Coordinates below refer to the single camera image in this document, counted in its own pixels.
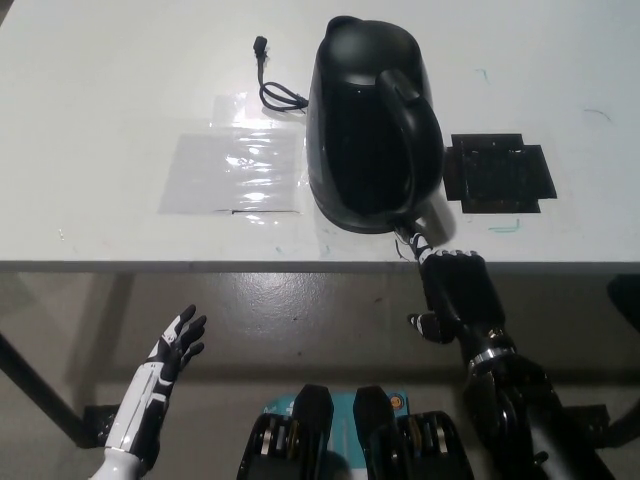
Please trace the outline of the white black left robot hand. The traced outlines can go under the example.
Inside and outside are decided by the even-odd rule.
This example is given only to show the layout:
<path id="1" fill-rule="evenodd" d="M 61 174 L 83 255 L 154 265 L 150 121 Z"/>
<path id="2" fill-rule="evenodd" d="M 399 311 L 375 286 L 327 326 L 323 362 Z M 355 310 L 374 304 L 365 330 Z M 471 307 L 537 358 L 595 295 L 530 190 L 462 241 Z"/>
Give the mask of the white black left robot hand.
<path id="1" fill-rule="evenodd" d="M 137 368 L 120 403 L 105 448 L 132 456 L 139 476 L 155 464 L 170 397 L 179 374 L 204 350 L 206 321 L 195 305 L 178 314 Z"/>

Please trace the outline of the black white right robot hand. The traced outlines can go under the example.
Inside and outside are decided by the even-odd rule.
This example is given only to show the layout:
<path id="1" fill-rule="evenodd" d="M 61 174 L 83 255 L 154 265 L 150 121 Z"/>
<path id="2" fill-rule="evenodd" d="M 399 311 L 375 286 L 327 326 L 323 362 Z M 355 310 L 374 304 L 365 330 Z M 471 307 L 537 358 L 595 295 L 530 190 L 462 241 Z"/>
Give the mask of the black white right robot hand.
<path id="1" fill-rule="evenodd" d="M 415 224 L 398 228 L 418 264 L 428 311 L 411 314 L 409 324 L 427 341 L 458 341 L 463 363 L 473 368 L 516 352 L 486 262 L 475 251 L 438 250 Z"/>

